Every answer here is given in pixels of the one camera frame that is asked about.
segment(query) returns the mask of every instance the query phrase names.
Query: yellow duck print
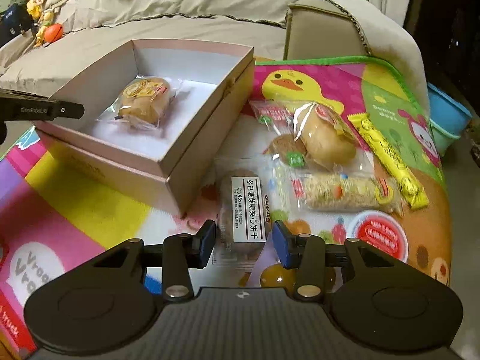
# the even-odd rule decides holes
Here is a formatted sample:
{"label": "yellow duck print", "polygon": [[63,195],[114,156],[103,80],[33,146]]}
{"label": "yellow duck print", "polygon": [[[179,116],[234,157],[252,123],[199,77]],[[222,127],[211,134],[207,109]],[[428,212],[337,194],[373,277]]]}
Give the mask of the yellow duck print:
{"label": "yellow duck print", "polygon": [[342,102],[322,95],[320,85],[312,77],[296,70],[276,70],[270,73],[262,85],[266,99],[316,101],[332,108],[341,115],[345,109]]}

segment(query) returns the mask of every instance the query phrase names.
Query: packaged bun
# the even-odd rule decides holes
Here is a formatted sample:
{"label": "packaged bun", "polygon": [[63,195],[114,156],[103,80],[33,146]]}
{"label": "packaged bun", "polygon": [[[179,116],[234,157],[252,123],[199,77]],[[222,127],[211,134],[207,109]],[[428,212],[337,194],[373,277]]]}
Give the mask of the packaged bun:
{"label": "packaged bun", "polygon": [[137,78],[119,97],[121,118],[133,116],[157,126],[170,102],[170,84],[159,77]]}
{"label": "packaged bun", "polygon": [[308,156],[332,168],[348,165],[357,153],[358,141],[342,118],[323,104],[307,103],[294,112],[295,139],[301,139]]}

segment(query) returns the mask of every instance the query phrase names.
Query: plastic wrapper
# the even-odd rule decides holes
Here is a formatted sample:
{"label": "plastic wrapper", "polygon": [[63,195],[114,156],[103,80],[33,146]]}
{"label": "plastic wrapper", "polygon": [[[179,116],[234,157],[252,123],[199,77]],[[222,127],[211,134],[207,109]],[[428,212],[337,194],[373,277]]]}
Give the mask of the plastic wrapper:
{"label": "plastic wrapper", "polygon": [[429,200],[423,185],[403,162],[397,150],[375,128],[368,114],[350,115],[349,120],[378,157],[387,172],[397,180],[400,191],[412,210],[426,207],[429,204]]}
{"label": "plastic wrapper", "polygon": [[212,262],[250,271],[271,231],[272,160],[220,157],[214,163],[220,211]]}
{"label": "plastic wrapper", "polygon": [[138,75],[98,120],[128,123],[144,130],[159,128],[181,84],[178,79]]}
{"label": "plastic wrapper", "polygon": [[333,173],[292,175],[293,199],[298,208],[318,211],[375,209],[402,216],[402,197],[392,178]]}
{"label": "plastic wrapper", "polygon": [[330,170],[341,173],[365,172],[371,168],[357,137],[340,115],[316,102],[278,100],[285,110],[286,122],[269,119],[276,131],[282,132],[273,139],[269,152],[292,168],[311,171]]}
{"label": "plastic wrapper", "polygon": [[281,104],[273,100],[250,100],[250,106],[258,122],[277,135],[292,134],[292,117]]}

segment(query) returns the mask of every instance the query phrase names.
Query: floor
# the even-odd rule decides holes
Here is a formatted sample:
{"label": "floor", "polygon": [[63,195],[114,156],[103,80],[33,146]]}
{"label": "floor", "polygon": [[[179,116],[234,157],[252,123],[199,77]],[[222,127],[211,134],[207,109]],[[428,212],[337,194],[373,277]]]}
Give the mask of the floor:
{"label": "floor", "polygon": [[[28,122],[8,123],[0,157],[29,127]],[[480,360],[480,168],[470,157],[470,148],[462,137],[448,149],[442,163],[452,216],[451,287],[464,307],[452,347],[465,360]]]}

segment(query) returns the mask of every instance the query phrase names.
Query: pink cardboard box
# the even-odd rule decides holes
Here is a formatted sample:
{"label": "pink cardboard box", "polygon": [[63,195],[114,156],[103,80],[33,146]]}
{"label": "pink cardboard box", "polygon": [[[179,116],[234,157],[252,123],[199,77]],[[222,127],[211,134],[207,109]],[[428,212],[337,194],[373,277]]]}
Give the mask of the pink cardboard box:
{"label": "pink cardboard box", "polygon": [[[96,118],[138,74],[181,80],[181,89],[161,122],[162,133],[135,134],[115,123],[104,123],[99,130]],[[253,77],[250,46],[132,40],[52,96],[81,103],[82,118],[35,125],[54,157],[140,202],[181,215],[249,98]]]}

